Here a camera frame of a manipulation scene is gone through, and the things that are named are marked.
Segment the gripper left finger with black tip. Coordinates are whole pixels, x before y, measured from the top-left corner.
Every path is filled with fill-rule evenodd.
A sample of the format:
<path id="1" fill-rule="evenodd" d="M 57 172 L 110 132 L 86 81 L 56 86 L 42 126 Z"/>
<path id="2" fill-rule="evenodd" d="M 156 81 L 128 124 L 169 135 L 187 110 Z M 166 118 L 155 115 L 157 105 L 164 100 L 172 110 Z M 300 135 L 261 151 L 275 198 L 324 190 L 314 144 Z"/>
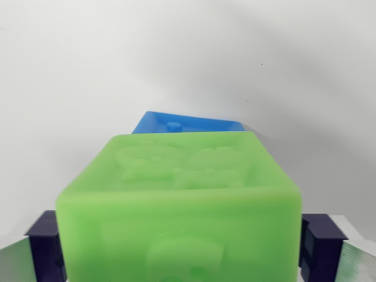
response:
<path id="1" fill-rule="evenodd" d="M 66 281 L 56 212 L 45 210 L 1 233 L 1 281 Z"/>

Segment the gripper right finger with black tip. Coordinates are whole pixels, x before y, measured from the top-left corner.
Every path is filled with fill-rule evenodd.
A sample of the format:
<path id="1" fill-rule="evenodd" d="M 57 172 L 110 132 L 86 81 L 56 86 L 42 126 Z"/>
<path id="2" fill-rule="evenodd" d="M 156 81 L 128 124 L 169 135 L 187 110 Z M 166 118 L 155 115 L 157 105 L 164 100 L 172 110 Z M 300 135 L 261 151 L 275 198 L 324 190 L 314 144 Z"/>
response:
<path id="1" fill-rule="evenodd" d="M 299 268 L 304 281 L 375 281 L 375 242 L 340 214 L 303 214 Z"/>

